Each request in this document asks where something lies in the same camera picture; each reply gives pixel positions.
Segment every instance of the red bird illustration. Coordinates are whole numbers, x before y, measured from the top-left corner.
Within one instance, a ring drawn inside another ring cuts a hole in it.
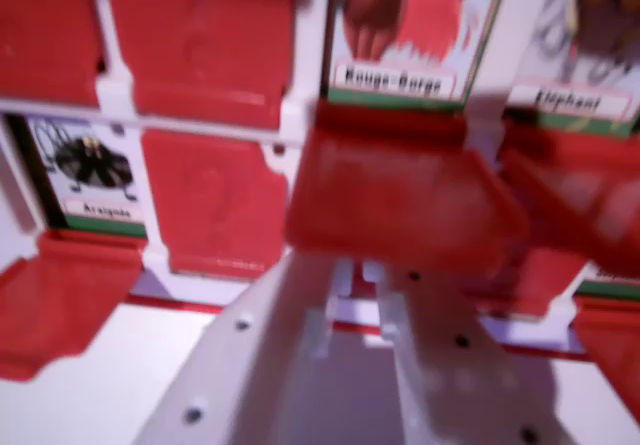
[[[460,32],[462,0],[347,0],[344,30],[355,59],[379,61],[407,43],[443,60]]]

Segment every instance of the green stripe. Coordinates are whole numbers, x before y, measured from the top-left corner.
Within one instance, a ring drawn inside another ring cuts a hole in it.
[[[544,128],[557,130],[574,130],[592,132],[617,137],[628,137],[635,120],[630,122],[614,122],[599,118],[583,118],[554,113],[536,112],[533,110],[510,109],[507,114],[517,121],[535,122]]]
[[[593,282],[585,280],[577,291],[580,295],[640,300],[640,285],[621,282]]]
[[[382,95],[367,92],[355,92],[330,88],[327,97],[331,102],[358,103],[361,105],[376,105],[380,107],[425,108],[429,110],[458,111],[463,109],[460,102],[445,102],[415,97],[400,97],[396,95]]]
[[[99,218],[79,217],[77,215],[65,215],[65,218],[71,228],[116,233],[118,235],[135,235],[137,237],[147,236],[142,223],[116,222],[113,220],[100,220]]]

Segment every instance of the spider illustration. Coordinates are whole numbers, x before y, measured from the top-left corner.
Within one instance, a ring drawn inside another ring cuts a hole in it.
[[[127,200],[137,197],[127,192],[133,183],[126,157],[112,152],[95,137],[72,139],[63,126],[44,120],[34,127],[38,146],[45,157],[45,168],[56,173],[56,167],[75,182],[70,188],[79,193],[81,184],[87,187],[120,188]]]

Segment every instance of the animal card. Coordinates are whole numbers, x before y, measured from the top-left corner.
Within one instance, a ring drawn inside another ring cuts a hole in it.
[[[640,106],[640,0],[546,0],[509,97],[543,126],[627,135]]]
[[[127,157],[84,121],[26,117],[38,154],[72,228],[144,236]]]
[[[340,0],[329,100],[464,106],[498,0]]]

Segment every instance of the red plastic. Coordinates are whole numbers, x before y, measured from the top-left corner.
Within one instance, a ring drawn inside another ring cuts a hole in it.
[[[278,262],[288,185],[258,143],[148,130],[142,144],[172,269],[255,278]]]
[[[97,106],[93,0],[0,0],[0,94]]]
[[[519,130],[505,169],[558,236],[609,271],[640,275],[640,146],[637,141]]]
[[[574,328],[629,411],[640,422],[640,304],[577,299]]]
[[[318,123],[307,140],[287,217],[292,245],[484,273],[526,235],[524,211],[474,153],[336,125]]]
[[[111,0],[139,111],[279,126],[294,0]]]
[[[142,272],[140,239],[48,231],[0,274],[0,376],[33,377],[81,353]]]
[[[458,283],[478,310],[543,317],[585,264],[579,255],[536,246],[511,255],[492,278],[464,277]]]

